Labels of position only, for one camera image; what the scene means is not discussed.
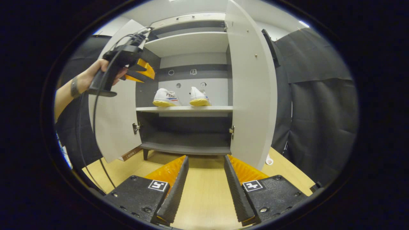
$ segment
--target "sticker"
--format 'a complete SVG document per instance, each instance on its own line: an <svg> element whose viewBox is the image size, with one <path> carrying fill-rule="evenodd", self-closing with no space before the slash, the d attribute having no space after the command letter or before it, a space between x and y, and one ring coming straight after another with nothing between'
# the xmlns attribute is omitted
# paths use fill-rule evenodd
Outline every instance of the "sticker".
<svg viewBox="0 0 409 230"><path fill-rule="evenodd" d="M164 182L164 181L153 180L153 181L151 182L151 184L148 186L148 188L150 188L150 189L155 189L155 190L158 190L158 191L162 191L162 192L163 192L163 191L165 190L167 184L168 184L168 183L167 183L167 182Z"/></svg>
<svg viewBox="0 0 409 230"><path fill-rule="evenodd" d="M263 187L261 186L261 184L260 184L257 180L252 180L252 181L249 181L249 182L244 182L243 185L244 185L244 188L246 189L247 192L250 192L250 191L254 191L254 190L263 188Z"/></svg>

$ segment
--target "ceiling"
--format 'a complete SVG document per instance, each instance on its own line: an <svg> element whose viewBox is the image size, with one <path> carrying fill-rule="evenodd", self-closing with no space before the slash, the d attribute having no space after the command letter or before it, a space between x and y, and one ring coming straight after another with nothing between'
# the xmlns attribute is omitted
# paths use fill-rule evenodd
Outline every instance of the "ceiling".
<svg viewBox="0 0 409 230"><path fill-rule="evenodd" d="M236 0L255 20L289 32L304 28L298 19L261 0ZM151 23L194 12L225 12L227 0L151 0L126 12L124 17L149 26Z"/></svg>

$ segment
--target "person's hand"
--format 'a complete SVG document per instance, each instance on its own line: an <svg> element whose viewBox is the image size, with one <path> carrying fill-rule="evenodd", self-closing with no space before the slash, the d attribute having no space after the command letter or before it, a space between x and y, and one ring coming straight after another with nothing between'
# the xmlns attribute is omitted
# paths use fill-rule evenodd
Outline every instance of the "person's hand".
<svg viewBox="0 0 409 230"><path fill-rule="evenodd" d="M77 76L77 88L79 93L85 92L91 85L92 80L94 79L94 76L97 74L98 70L102 70L105 72L108 68L109 62L105 59L98 59L96 62L94 62L87 70L84 72L80 73ZM122 70L120 70L115 77L114 83L112 84L113 86L119 82L119 78L125 75L128 71L127 67L124 67Z"/></svg>

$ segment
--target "cabinet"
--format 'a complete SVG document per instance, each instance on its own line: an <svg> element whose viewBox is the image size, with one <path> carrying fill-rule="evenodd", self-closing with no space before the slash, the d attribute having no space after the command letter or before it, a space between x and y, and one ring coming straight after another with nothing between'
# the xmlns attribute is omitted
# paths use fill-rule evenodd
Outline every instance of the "cabinet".
<svg viewBox="0 0 409 230"><path fill-rule="evenodd" d="M255 22L229 0L225 13L176 16L152 26L144 55L155 80L120 81L112 88L117 96L98 98L95 132L107 162L140 146L170 153L232 154L261 169L274 133L277 86L272 55ZM140 28L130 20L101 56ZM203 85L213 106L190 106L190 86ZM152 105L159 88L175 91L183 106ZM94 101L90 95L91 121ZM140 126L136 134L132 124Z"/></svg>

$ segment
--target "shoe logo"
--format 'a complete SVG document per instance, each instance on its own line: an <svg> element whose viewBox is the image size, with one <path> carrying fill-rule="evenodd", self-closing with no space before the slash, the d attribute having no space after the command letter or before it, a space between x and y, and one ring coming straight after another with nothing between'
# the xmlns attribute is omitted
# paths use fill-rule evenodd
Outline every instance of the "shoe logo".
<svg viewBox="0 0 409 230"><path fill-rule="evenodd" d="M172 94L168 94L168 93L166 93L166 96L167 96L167 97L176 98L174 95L172 95Z"/></svg>

